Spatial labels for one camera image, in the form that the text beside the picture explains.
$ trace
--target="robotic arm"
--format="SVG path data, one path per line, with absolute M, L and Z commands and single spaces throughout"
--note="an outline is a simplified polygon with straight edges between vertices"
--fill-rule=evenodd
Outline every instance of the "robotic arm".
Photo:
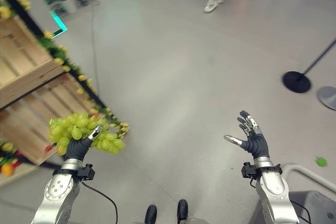
M 244 178 L 257 180 L 256 189 L 260 197 L 266 224 L 299 224 L 294 207 L 289 200 L 289 189 L 281 177 L 280 165 L 274 166 L 269 158 L 267 142 L 259 125 L 245 111 L 238 118 L 239 127 L 247 135 L 247 141 L 225 135 L 224 139 L 251 153 L 254 165 L 244 163 L 241 169 Z
M 54 171 L 31 224 L 68 223 L 72 204 L 79 193 L 80 181 L 92 180 L 94 177 L 92 165 L 82 167 L 82 164 L 92 141 L 102 129 L 103 126 L 98 125 L 88 137 L 79 141 L 71 139 L 67 148 L 67 159 L 60 170 Z

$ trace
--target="grape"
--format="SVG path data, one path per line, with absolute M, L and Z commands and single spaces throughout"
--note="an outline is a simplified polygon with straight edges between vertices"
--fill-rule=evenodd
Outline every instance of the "grape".
M 78 119 L 79 119 L 79 120 L 82 120 L 82 119 L 88 119 L 88 115 L 87 115 L 87 114 L 84 114 L 84 113 L 79 114 L 79 115 L 78 115 Z
M 50 131 L 50 134 L 52 136 L 57 136 L 57 135 L 62 134 L 62 132 L 63 132 L 62 126 L 57 125 L 53 130 Z
M 118 139 L 117 134 L 108 132 L 109 125 L 105 119 L 99 118 L 99 114 L 94 114 L 88 118 L 87 114 L 73 113 L 65 118 L 51 119 L 48 139 L 57 143 L 56 152 L 59 155 L 65 155 L 71 138 L 79 140 L 87 137 L 98 124 L 101 124 L 103 129 L 91 143 L 91 147 L 117 155 L 125 147 L 125 143 Z
M 103 146 L 101 145 L 101 141 L 99 141 L 99 142 L 97 143 L 97 149 L 99 149 L 99 150 L 102 150 L 102 149 L 103 149 Z
M 60 125 L 62 125 L 62 127 L 64 127 L 64 128 L 67 128 L 71 125 L 71 122 L 69 122 L 66 119 L 62 119 L 61 122 L 60 122 Z
M 55 128 L 57 128 L 59 125 L 56 123 L 53 123 L 49 128 L 50 128 L 50 132 L 53 131 Z
M 79 140 L 82 137 L 82 132 L 77 127 L 73 127 L 71 135 L 73 139 Z
M 55 119 L 55 122 L 58 123 L 58 124 L 61 124 L 62 121 L 63 121 L 63 118 L 56 118 Z
M 119 149 L 123 149 L 125 147 L 125 143 L 120 139 L 116 139 L 112 143 L 114 146 L 116 146 Z
M 71 115 L 69 118 L 67 118 L 67 121 L 70 122 L 71 125 L 73 125 L 77 122 L 77 117 L 74 115 Z
M 49 136 L 49 141 L 51 141 L 52 143 L 57 142 L 57 140 L 58 136 L 52 136 L 52 135 Z
M 68 127 L 68 132 L 72 132 L 72 130 L 74 129 L 74 125 L 70 125 L 69 127 Z
M 97 127 L 98 126 L 98 123 L 96 122 L 96 121 L 91 121 L 91 122 L 89 122 L 89 124 L 87 125 L 87 128 L 89 129 L 89 130 L 93 130 L 95 127 Z
M 105 138 L 108 139 L 109 141 L 113 141 L 113 140 L 117 139 L 117 134 L 107 133 Z
M 63 136 L 66 136 L 67 138 L 71 138 L 71 132 L 64 131 Z
M 117 155 L 119 153 L 119 150 L 114 145 L 111 145 L 110 148 L 109 148 L 109 152 L 114 154 L 114 155 Z
M 103 149 L 105 151 L 107 151 L 110 147 L 111 147 L 111 144 L 110 144 L 110 141 L 108 139 L 104 139 L 102 142 L 101 142 L 101 146 L 103 147 Z
M 96 147 L 97 146 L 97 141 L 93 141 L 92 143 L 91 143 L 91 147 Z
M 106 136 L 106 132 L 100 132 L 100 134 L 98 135 L 98 139 L 99 140 L 103 140 L 104 138 L 105 138 L 105 136 Z
M 64 145 L 57 144 L 56 152 L 57 152 L 58 155 L 63 156 L 67 152 L 67 147 L 64 146 Z
M 79 119 L 77 120 L 76 126 L 85 127 L 86 125 L 88 125 L 88 123 L 89 123 L 89 119 L 79 117 Z
M 57 144 L 68 146 L 69 142 L 70 142 L 69 138 L 63 136 L 58 140 Z
M 97 124 L 102 124 L 102 125 L 104 125 L 105 123 L 106 123 L 105 119 L 99 119 L 99 120 L 97 121 Z

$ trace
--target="black robotic glove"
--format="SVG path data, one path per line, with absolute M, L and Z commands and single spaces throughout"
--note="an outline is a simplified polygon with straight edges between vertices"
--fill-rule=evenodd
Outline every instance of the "black robotic glove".
M 240 115 L 243 118 L 237 118 L 240 122 L 239 127 L 247 135 L 247 141 L 238 139 L 231 135 L 225 135 L 224 139 L 251 153 L 253 158 L 269 157 L 266 139 L 264 138 L 257 122 L 244 110 L 240 112 Z
M 83 161 L 92 141 L 98 136 L 102 129 L 103 126 L 98 125 L 86 138 L 83 138 L 81 140 L 74 140 L 71 138 L 67 148 L 66 159 L 73 158 Z

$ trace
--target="stanchion base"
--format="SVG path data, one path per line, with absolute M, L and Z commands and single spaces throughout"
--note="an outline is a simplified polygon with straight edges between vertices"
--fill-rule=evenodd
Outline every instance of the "stanchion base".
M 322 87 L 317 92 L 317 96 L 325 106 L 336 110 L 336 88 L 329 86 Z
M 296 93 L 305 93 L 310 87 L 310 80 L 299 72 L 290 71 L 284 74 L 282 82 L 287 89 Z

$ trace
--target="gray concrete floor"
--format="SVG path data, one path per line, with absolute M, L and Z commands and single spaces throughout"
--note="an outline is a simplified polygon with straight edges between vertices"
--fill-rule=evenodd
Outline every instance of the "gray concrete floor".
M 149 204 L 157 223 L 176 223 L 180 198 L 190 215 L 210 223 L 247 223 L 256 192 L 240 169 L 252 158 L 223 140 L 244 137 L 236 122 L 252 113 L 274 163 L 299 163 L 336 181 L 336 113 L 319 103 L 321 86 L 336 86 L 336 49 L 309 73 L 312 89 L 296 94 L 281 76 L 303 71 L 336 33 L 336 0 L 224 0 L 210 14 L 204 0 L 99 0 L 95 7 L 100 95 L 131 125 L 118 156 L 90 151 L 92 185 L 119 207 L 119 223 L 141 221 Z M 57 37 L 93 77 L 91 8 L 67 17 Z M 323 156 L 328 166 L 314 159 Z M 37 208 L 51 171 L 1 188 L 1 197 Z M 293 190 L 318 189 L 294 176 Z M 329 197 L 335 196 L 325 192 Z M 0 205 L 0 222 L 30 223 L 33 212 Z M 114 223 L 112 205 L 81 189 L 74 223 Z

